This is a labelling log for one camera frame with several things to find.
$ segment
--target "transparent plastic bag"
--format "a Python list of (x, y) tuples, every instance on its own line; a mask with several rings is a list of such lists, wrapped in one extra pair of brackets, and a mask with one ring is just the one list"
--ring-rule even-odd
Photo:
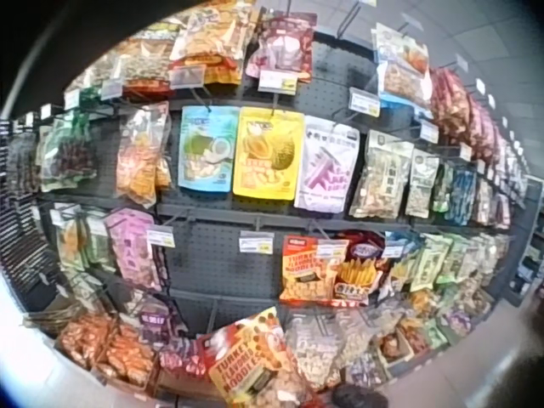
[(356, 218), (397, 218), (414, 145), (390, 134), (371, 130), (366, 164), (349, 215)]

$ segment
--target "snack display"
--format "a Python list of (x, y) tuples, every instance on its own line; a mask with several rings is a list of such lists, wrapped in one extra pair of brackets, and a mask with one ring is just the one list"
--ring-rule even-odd
[(313, 116), (305, 124), (295, 207), (340, 213), (359, 154), (359, 131)]
[(349, 215), (356, 218), (397, 218), (410, 173), (414, 145), (371, 130), (366, 162)]
[(184, 107), (179, 135), (181, 187), (230, 191), (239, 112), (231, 106)]
[(234, 193), (271, 200), (295, 198), (303, 131), (304, 116), (300, 113), (242, 108)]

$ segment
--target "snack package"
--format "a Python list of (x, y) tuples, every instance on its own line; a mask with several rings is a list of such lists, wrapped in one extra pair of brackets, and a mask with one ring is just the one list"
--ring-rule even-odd
[(306, 116), (295, 207), (341, 213), (359, 154), (359, 131)]
[(147, 241), (147, 228), (155, 224), (145, 212), (123, 208), (105, 218), (121, 275), (127, 281), (160, 291), (161, 280)]
[[(318, 258), (319, 246), (327, 254)], [(318, 240), (312, 236), (286, 235), (283, 241), (280, 300), (330, 301), (338, 265), (346, 257), (346, 240)]]
[(241, 108), (233, 191), (238, 196), (292, 200), (304, 133), (304, 115)]
[(428, 218), (429, 202), (440, 159), (425, 151), (414, 149), (411, 159), (410, 193), (406, 202), (406, 215)]
[(311, 406), (275, 308), (198, 339), (212, 382), (230, 406)]
[(447, 236), (423, 234), (425, 247), (419, 254), (416, 276), (410, 286), (411, 292), (432, 289), (434, 279), (440, 272), (453, 240)]
[(211, 0), (177, 13), (170, 68), (205, 65), (204, 83), (241, 83), (246, 47), (257, 24), (255, 0)]
[(117, 44), (112, 78), (121, 78), (127, 91), (141, 94), (168, 94), (168, 65), (179, 25), (165, 19)]
[(193, 190), (230, 191), (240, 109), (186, 106), (179, 135), (178, 184)]
[(397, 218), (410, 174), (414, 145), (371, 130), (366, 162), (349, 215), (356, 218)]
[(247, 61), (246, 75), (259, 78), (261, 70), (281, 70), (310, 82), (316, 24), (315, 13), (268, 11), (261, 19), (258, 49)]
[(412, 106), (416, 113), (432, 117), (427, 46), (380, 23), (374, 41), (380, 99)]
[(156, 202), (156, 169), (161, 165), (162, 141), (170, 133), (169, 117), (165, 101), (136, 110), (121, 126), (116, 193), (145, 208)]

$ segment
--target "candy bag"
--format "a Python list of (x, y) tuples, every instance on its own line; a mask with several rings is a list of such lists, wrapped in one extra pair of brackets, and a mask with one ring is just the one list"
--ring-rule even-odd
[(240, 109), (186, 106), (179, 145), (178, 184), (193, 190), (230, 191)]
[(228, 405), (309, 406), (311, 388), (298, 374), (275, 308), (198, 339), (212, 382)]
[(356, 218), (397, 218), (410, 174), (414, 145), (386, 133), (371, 130), (366, 163), (349, 209)]
[(440, 159), (425, 151), (414, 149), (411, 160), (410, 193), (406, 203), (406, 215), (428, 218), (429, 202)]
[(306, 116), (295, 207), (341, 213), (359, 154), (359, 131)]
[(241, 108), (234, 193), (270, 200), (295, 198), (303, 132), (300, 113)]

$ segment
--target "shelf label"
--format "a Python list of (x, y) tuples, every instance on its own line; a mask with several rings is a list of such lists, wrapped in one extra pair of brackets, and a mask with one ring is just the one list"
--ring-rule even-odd
[(122, 97), (122, 78), (107, 79), (100, 89), (100, 100), (108, 100)]
[(459, 153), (459, 156), (465, 161), (470, 162), (470, 159), (473, 156), (473, 148), (470, 147), (468, 144), (461, 143), (461, 152)]
[(422, 130), (419, 133), (419, 137), (428, 142), (437, 144), (439, 142), (439, 128), (433, 125), (431, 122), (421, 120)]
[(380, 99), (374, 93), (362, 89), (349, 89), (349, 109), (368, 116), (380, 116)]
[(51, 116), (51, 104), (47, 104), (40, 108), (40, 119), (44, 120)]
[(77, 108), (79, 106), (79, 89), (71, 90), (65, 93), (65, 111)]
[(478, 159), (478, 174), (485, 174), (485, 161)]
[(150, 225), (147, 229), (147, 241), (159, 247), (176, 247), (173, 240), (173, 227), (169, 225)]
[(261, 70), (258, 81), (259, 92), (295, 95), (297, 93), (298, 76), (294, 72)]
[(206, 78), (206, 65), (177, 66), (168, 75), (170, 89), (202, 88)]

